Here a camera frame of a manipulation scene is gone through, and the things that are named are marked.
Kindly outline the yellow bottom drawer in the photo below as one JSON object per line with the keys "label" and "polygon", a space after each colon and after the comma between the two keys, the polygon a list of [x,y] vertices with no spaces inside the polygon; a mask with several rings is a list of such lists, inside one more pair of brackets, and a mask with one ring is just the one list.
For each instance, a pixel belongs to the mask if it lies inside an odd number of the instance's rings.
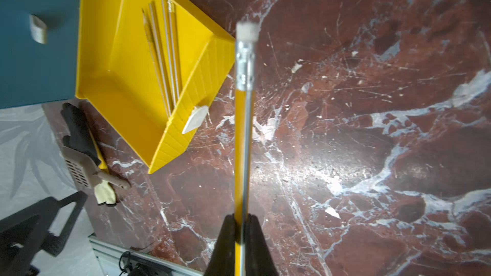
{"label": "yellow bottom drawer", "polygon": [[161,0],[81,0],[77,98],[88,100],[154,173],[185,152],[194,131],[185,124],[197,107],[210,106],[235,61],[235,41],[189,0],[176,6],[180,98],[166,114],[143,15]]}

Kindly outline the teal yellow drawer box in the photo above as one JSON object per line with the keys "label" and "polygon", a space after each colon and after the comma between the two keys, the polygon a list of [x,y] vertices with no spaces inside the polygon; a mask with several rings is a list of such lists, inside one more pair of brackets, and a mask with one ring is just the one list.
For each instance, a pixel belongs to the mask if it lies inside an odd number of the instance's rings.
{"label": "teal yellow drawer box", "polygon": [[[77,98],[77,55],[81,0],[1,0],[1,107]],[[172,112],[164,25],[159,25]],[[200,121],[194,109],[184,132]]]}

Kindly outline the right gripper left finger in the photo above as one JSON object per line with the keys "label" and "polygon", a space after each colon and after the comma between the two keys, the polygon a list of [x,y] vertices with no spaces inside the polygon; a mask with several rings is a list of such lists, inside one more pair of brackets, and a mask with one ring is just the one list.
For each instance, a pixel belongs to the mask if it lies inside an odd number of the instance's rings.
{"label": "right gripper left finger", "polygon": [[210,262],[204,276],[231,276],[235,273],[234,215],[227,215],[222,224]]}

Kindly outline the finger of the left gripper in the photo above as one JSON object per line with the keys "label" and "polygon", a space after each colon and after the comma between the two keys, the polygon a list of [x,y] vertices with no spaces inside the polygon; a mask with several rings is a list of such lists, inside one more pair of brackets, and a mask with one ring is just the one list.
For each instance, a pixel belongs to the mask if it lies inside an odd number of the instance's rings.
{"label": "finger of the left gripper", "polygon": [[[38,275],[33,258],[41,250],[53,257],[62,252],[87,198],[82,191],[61,200],[48,197],[1,220],[1,275]],[[61,233],[50,232],[58,212],[72,203]]]}

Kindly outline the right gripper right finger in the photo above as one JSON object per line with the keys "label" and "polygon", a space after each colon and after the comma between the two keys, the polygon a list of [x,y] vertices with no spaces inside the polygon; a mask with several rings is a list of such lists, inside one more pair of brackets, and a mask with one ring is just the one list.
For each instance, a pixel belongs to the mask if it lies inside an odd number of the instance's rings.
{"label": "right gripper right finger", "polygon": [[278,276],[258,217],[248,215],[245,224],[245,274],[247,276]]}

